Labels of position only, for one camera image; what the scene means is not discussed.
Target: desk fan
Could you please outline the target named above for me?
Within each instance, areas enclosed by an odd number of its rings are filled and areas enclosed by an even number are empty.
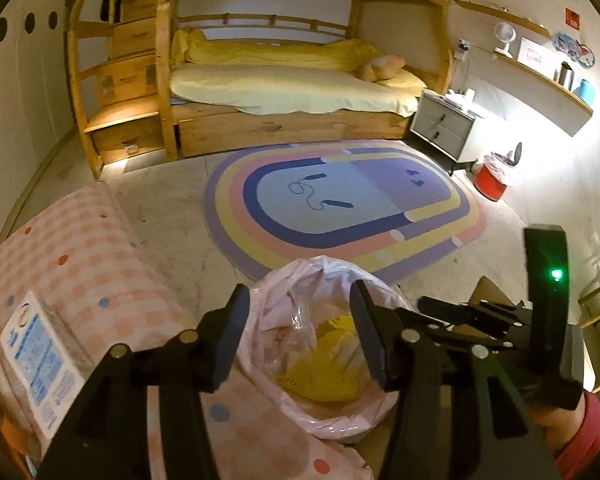
[[[496,51],[499,54],[504,54],[504,56],[507,57],[513,57],[509,53],[509,45],[511,45],[511,42],[516,39],[516,31],[513,29],[513,27],[511,27],[511,25],[509,25],[509,23],[500,22],[496,25],[495,33],[496,38],[498,38],[502,43],[504,43],[505,47],[496,47],[494,48],[494,51]]]

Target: bolt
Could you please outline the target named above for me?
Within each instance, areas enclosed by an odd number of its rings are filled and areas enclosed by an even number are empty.
[[[413,328],[406,328],[402,331],[402,339],[407,343],[417,343],[420,340],[420,333]]]
[[[489,355],[487,347],[482,345],[473,345],[471,347],[471,353],[475,355],[478,359],[486,359]]]
[[[195,343],[198,340],[198,332],[196,332],[192,328],[189,330],[183,330],[182,332],[180,332],[178,339],[180,339],[180,342],[184,344]]]
[[[113,345],[111,347],[111,350],[109,350],[109,355],[114,359],[120,359],[121,357],[126,355],[128,350],[129,347],[127,345],[125,345],[124,343],[118,343],[117,345]]]

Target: blue container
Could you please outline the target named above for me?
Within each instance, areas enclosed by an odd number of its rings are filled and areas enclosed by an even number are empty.
[[[586,79],[582,80],[580,83],[580,88],[578,88],[577,95],[580,99],[586,102],[586,104],[593,108],[593,101],[596,99],[596,89],[589,81]]]

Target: gray nightstand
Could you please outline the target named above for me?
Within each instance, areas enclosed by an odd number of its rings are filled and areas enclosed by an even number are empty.
[[[452,161],[451,170],[471,170],[484,151],[475,134],[480,117],[455,108],[435,92],[425,90],[420,98],[410,130],[444,153]]]

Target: oval rug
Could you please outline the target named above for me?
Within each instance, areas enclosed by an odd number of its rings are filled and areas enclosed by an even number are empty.
[[[254,280],[326,254],[391,285],[486,226],[462,182],[394,140],[240,150],[209,178],[203,209],[220,250]]]

